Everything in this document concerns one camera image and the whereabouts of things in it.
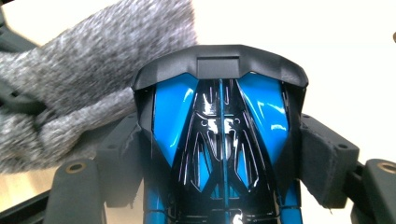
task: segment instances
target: gray knit fabric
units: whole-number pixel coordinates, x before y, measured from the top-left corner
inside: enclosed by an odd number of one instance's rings
[[[195,43],[190,0],[124,0],[42,48],[1,53],[0,79],[48,109],[33,117],[0,107],[0,173],[92,156],[103,136],[76,146],[79,137],[134,111],[137,69]]]

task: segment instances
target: gray fabric glove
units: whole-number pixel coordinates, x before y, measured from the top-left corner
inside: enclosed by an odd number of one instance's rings
[[[47,106],[38,116],[0,107],[0,173],[92,157],[104,133],[78,139],[134,112],[133,74],[194,44],[190,0],[123,0],[42,48],[0,53],[0,80]]]

